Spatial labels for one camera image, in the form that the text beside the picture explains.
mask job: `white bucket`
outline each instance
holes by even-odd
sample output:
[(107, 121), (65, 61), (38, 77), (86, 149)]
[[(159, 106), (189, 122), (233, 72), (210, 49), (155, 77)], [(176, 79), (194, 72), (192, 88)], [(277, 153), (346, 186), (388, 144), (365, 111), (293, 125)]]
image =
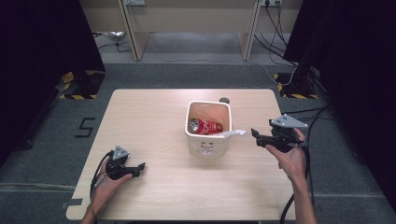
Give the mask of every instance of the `white bucket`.
[(184, 131), (187, 135), (190, 154), (204, 159), (222, 157), (230, 141), (230, 135), (202, 135), (189, 132), (191, 119), (210, 120), (220, 123), (223, 132), (232, 130), (231, 108), (228, 104), (209, 101), (192, 101), (187, 108)]

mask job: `red can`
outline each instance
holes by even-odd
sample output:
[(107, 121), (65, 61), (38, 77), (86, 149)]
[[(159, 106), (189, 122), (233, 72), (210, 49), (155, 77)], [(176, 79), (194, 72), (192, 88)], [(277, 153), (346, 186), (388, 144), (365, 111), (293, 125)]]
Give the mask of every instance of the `red can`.
[(190, 119), (188, 129), (189, 133), (204, 135), (222, 132), (222, 126), (220, 123), (204, 119)]

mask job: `black curtain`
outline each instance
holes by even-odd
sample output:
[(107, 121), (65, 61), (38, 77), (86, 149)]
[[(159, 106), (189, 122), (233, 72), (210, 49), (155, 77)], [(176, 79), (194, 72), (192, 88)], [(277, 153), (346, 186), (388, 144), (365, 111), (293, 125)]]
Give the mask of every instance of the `black curtain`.
[(105, 71), (78, 0), (0, 2), (2, 164), (62, 75)]
[[(313, 65), (352, 146), (396, 211), (396, 4), (392, 1), (305, 0), (285, 58), (301, 62), (316, 43)], [(323, 16), (332, 17), (325, 38), (310, 38)]]

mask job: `desk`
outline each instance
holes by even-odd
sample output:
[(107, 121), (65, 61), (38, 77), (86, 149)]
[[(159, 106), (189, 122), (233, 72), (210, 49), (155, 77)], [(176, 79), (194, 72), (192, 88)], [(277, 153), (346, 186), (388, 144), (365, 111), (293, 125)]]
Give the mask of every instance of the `desk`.
[[(216, 161), (190, 155), (184, 133), (189, 102), (230, 99), (233, 128), (226, 154)], [(127, 166), (146, 163), (101, 214), (106, 220), (277, 220), (292, 194), (277, 160), (257, 147), (254, 128), (270, 134), (268, 119), (280, 116), (270, 90), (114, 91), (73, 194), (69, 219), (82, 219), (90, 203), (92, 175), (115, 146), (131, 154)], [(294, 207), (287, 219), (295, 219)]]

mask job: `gray carpet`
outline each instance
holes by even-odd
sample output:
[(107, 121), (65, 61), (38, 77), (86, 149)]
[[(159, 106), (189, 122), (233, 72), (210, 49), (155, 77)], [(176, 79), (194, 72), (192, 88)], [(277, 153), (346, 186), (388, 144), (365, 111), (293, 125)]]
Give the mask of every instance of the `gray carpet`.
[[(271, 75), (292, 71), (286, 66), (267, 68)], [(34, 147), (13, 151), (5, 162), (0, 170), (0, 223), (75, 223), (65, 217), (65, 205), (78, 182), (111, 93), (116, 89), (173, 88), (271, 89), (282, 112), (327, 104), (323, 99), (280, 97), (276, 84), (258, 65), (106, 64), (106, 76), (95, 100), (56, 100), (32, 139)], [(303, 119), (316, 112), (291, 115)], [(78, 129), (84, 118), (95, 118), (85, 122), (93, 127), (91, 136), (76, 138), (87, 133)], [(319, 223), (396, 223), (395, 213), (368, 168), (353, 156), (330, 110), (316, 121), (310, 146)]]

